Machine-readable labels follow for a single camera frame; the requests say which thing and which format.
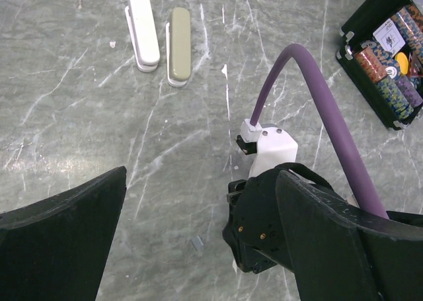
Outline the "beige green stapler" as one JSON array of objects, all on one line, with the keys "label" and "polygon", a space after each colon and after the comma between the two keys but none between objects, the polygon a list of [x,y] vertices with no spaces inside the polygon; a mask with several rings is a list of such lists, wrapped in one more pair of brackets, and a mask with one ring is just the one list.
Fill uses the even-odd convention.
[{"label": "beige green stapler", "polygon": [[171,86],[182,87],[190,79],[191,49],[190,12],[176,7],[166,24],[167,79]]}]

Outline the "green yellow chip roll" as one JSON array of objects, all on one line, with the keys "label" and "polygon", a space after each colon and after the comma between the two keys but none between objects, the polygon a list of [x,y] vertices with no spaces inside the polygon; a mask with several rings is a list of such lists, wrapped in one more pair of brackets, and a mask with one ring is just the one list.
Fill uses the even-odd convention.
[{"label": "green yellow chip roll", "polygon": [[376,87],[399,120],[405,120],[412,115],[413,107],[389,76],[377,82]]}]

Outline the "blue orange chip roll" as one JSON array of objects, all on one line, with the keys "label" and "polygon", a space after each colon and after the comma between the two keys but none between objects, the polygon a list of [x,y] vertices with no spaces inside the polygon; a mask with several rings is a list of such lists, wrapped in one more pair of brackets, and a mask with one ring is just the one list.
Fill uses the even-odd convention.
[{"label": "blue orange chip roll", "polygon": [[360,43],[361,48],[371,48],[375,56],[385,68],[387,75],[396,81],[401,76],[398,62],[393,58],[390,52],[383,49],[382,45],[375,40],[366,40]]}]

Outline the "black poker chip case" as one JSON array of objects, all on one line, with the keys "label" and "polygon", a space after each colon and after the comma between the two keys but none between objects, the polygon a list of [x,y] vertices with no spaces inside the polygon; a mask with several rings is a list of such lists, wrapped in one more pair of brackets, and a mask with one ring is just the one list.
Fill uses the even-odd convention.
[{"label": "black poker chip case", "polygon": [[336,58],[382,123],[402,130],[422,110],[422,11],[365,0],[341,27]]}]

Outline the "yellow dealer button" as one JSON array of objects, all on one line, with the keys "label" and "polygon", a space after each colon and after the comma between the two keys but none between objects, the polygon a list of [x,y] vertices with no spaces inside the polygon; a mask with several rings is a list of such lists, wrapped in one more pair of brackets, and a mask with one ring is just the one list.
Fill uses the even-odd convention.
[{"label": "yellow dealer button", "polygon": [[395,59],[399,64],[401,73],[406,75],[409,70],[409,60],[406,54],[403,52],[398,52],[395,56]]}]

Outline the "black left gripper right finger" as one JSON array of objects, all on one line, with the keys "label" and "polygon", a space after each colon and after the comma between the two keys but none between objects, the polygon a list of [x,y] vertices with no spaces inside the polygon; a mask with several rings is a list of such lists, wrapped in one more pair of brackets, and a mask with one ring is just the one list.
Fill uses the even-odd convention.
[{"label": "black left gripper right finger", "polygon": [[276,197],[302,300],[421,300],[422,216],[367,213],[287,171]]}]

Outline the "white playing card box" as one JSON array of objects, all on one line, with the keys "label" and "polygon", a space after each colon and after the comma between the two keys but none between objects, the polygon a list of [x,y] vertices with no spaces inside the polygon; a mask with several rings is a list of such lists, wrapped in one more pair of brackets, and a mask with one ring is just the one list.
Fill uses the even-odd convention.
[{"label": "white playing card box", "polygon": [[387,19],[378,29],[376,29],[373,32],[373,37],[380,43],[385,51],[392,55],[397,54],[405,46],[404,38],[391,19]]}]

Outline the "purple poker chip roll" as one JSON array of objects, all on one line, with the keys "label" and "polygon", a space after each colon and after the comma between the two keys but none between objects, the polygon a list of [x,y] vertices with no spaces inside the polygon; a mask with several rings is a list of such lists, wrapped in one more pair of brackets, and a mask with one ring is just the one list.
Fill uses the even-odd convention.
[{"label": "purple poker chip roll", "polygon": [[400,76],[395,83],[412,107],[422,105],[422,97],[407,76]]}]

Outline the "red poker chip roll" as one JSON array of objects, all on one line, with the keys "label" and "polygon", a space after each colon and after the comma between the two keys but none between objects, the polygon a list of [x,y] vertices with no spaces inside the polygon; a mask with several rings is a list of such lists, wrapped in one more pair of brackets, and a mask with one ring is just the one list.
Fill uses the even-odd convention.
[{"label": "red poker chip roll", "polygon": [[363,48],[354,54],[356,61],[373,83],[387,77],[387,72],[370,47]]}]

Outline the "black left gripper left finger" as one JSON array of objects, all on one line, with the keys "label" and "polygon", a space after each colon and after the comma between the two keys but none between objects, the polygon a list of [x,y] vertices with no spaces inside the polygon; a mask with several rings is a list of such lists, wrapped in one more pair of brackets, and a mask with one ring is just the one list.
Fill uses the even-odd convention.
[{"label": "black left gripper left finger", "polygon": [[126,195],[126,168],[1,213],[2,300],[95,300]]}]

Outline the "white grey stapler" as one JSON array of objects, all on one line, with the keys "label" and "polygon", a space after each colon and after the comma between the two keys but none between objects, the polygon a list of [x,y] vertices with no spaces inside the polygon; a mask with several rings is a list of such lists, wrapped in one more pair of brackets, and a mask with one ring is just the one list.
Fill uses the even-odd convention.
[{"label": "white grey stapler", "polygon": [[125,14],[137,68],[142,72],[156,70],[160,50],[150,0],[128,0]]}]

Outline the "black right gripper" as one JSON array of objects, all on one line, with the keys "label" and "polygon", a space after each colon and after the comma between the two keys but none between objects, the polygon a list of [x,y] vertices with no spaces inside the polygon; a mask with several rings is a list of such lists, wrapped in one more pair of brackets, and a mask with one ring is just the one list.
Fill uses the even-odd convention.
[{"label": "black right gripper", "polygon": [[276,199],[280,171],[303,177],[312,187],[332,193],[332,186],[324,178],[293,162],[277,165],[247,180],[230,182],[229,218],[222,236],[236,265],[245,273],[258,274],[276,265],[293,271]]}]

